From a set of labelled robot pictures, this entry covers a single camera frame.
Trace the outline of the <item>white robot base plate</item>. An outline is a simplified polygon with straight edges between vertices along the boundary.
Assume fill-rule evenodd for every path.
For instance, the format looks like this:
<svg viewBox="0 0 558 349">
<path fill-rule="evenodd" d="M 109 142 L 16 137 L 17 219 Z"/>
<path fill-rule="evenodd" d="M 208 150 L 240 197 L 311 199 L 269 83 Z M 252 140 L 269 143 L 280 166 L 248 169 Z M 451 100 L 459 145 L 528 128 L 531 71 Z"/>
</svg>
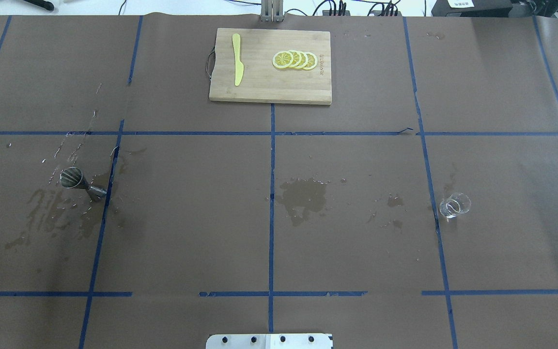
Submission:
<svg viewBox="0 0 558 349">
<path fill-rule="evenodd" d="M 247 333 L 210 336 L 206 349 L 332 349 L 326 333 Z"/>
</svg>

